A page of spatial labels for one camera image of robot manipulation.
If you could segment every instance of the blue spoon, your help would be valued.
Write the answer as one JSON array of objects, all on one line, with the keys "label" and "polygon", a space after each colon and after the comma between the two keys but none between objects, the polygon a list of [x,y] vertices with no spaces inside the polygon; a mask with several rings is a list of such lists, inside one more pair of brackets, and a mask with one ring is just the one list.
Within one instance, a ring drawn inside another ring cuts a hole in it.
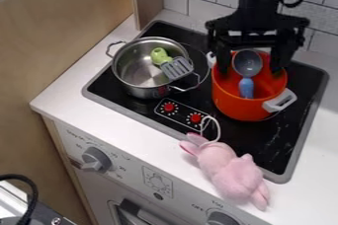
[{"label": "blue spoon", "polygon": [[240,97],[253,99],[255,85],[251,78],[262,70],[262,58],[256,51],[244,49],[233,56],[232,67],[239,75],[243,76],[238,85]]}]

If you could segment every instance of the toy stove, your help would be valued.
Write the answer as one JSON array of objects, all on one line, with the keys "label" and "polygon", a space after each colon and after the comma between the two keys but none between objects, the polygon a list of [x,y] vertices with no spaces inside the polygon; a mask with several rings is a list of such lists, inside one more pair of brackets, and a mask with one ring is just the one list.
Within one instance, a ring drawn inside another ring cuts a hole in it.
[{"label": "toy stove", "polygon": [[[108,66],[83,89],[85,97],[177,139],[183,139],[187,132],[198,132],[202,118],[211,115],[221,126],[220,140],[230,145],[238,156],[250,153],[266,179],[283,184],[292,177],[327,84],[328,75],[324,71],[293,62],[287,69],[288,87],[296,93],[297,101],[265,120],[243,122],[222,114],[212,102],[211,75],[205,57],[206,35],[154,22],[139,36],[143,37],[171,38],[185,46],[195,70],[204,77],[202,85],[165,99],[140,100],[125,93]],[[180,87],[189,87],[193,81],[187,77],[178,82]],[[206,127],[204,135],[214,138],[213,123]]]}]

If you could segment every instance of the gray knob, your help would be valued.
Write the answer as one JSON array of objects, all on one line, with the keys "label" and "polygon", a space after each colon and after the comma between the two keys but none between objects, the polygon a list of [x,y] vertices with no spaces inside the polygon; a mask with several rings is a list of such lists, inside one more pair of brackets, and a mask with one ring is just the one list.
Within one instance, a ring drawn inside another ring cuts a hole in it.
[{"label": "gray knob", "polygon": [[206,225],[240,225],[235,219],[221,212],[213,212]]},{"label": "gray knob", "polygon": [[86,172],[106,173],[113,165],[111,159],[101,150],[89,147],[82,155],[85,162],[81,170]]}]

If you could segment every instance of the control panel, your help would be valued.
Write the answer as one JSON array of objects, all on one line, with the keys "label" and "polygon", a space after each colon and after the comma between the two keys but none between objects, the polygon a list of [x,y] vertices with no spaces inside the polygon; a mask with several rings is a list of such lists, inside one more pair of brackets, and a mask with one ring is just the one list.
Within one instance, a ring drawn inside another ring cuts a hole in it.
[{"label": "control panel", "polygon": [[155,113],[196,131],[201,130],[202,119],[208,115],[168,98],[157,105]]},{"label": "control panel", "polygon": [[[181,105],[173,107],[179,110]],[[139,192],[155,205],[170,210],[188,223],[269,225],[81,130],[59,123],[56,128],[68,157],[76,162],[74,164],[78,169],[88,174],[102,175]]]}]

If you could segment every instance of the orange pot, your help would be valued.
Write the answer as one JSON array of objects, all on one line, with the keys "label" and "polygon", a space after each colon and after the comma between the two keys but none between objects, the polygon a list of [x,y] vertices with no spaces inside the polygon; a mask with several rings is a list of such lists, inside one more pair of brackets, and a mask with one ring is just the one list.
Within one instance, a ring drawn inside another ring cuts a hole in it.
[{"label": "orange pot", "polygon": [[226,74],[212,69],[212,99],[217,108],[225,115],[239,120],[257,121],[271,113],[280,112],[296,101],[296,95],[287,88],[288,73],[285,69],[273,75],[270,71],[270,55],[259,52],[263,68],[252,78],[255,84],[254,98],[239,96],[239,82],[242,76],[232,66]]}]

